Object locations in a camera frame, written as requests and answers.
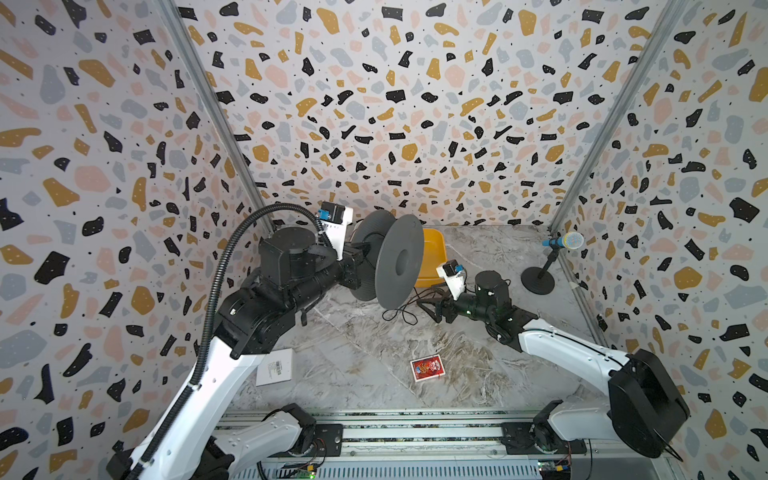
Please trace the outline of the grey perforated cable spool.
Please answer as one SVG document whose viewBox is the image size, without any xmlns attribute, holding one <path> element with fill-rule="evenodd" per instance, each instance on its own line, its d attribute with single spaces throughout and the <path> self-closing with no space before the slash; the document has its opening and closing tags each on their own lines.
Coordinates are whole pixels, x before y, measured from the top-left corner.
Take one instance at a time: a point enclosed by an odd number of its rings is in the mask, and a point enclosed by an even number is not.
<svg viewBox="0 0 768 480">
<path fill-rule="evenodd" d="M 370 247 L 358 268 L 360 286 L 352 295 L 360 301 L 377 300 L 385 309 L 403 305 L 415 287 L 424 254 L 424 232 L 414 215 L 395 218 L 377 210 L 356 229 L 353 243 Z"/>
</svg>

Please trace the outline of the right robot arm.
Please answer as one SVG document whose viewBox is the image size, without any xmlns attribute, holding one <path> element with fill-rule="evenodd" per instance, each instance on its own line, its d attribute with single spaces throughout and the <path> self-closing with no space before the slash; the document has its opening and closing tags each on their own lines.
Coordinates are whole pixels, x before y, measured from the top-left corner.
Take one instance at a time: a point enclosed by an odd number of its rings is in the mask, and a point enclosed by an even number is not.
<svg viewBox="0 0 768 480">
<path fill-rule="evenodd" d="M 690 410 L 655 354 L 626 353 L 556 328 L 513 305 L 509 286 L 496 271 L 478 273 L 472 290 L 455 261 L 436 272 L 448 289 L 435 304 L 435 322 L 451 323 L 459 316 L 480 321 L 497 342 L 556 364 L 603 395 L 595 401 L 551 401 L 511 445 L 555 453 L 570 441 L 620 440 L 647 458 L 676 453 L 671 442 Z"/>
</svg>

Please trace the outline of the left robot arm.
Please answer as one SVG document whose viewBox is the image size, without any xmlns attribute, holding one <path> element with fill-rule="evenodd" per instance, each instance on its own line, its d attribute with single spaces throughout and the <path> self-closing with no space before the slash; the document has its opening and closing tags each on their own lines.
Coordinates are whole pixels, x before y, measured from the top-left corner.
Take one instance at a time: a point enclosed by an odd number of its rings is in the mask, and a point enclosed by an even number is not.
<svg viewBox="0 0 768 480">
<path fill-rule="evenodd" d="M 279 211 L 309 219 L 259 243 L 260 264 L 227 297 L 221 295 L 235 247 L 258 220 Z M 280 453 L 314 454 L 316 420 L 296 404 L 278 408 L 243 430 L 213 432 L 244 381 L 282 335 L 336 285 L 356 288 L 365 244 L 346 242 L 353 210 L 325 202 L 318 212 L 277 203 L 246 217 L 230 236 L 214 273 L 195 366 L 158 424 L 134 449 L 117 452 L 113 479 L 228 479 Z"/>
</svg>

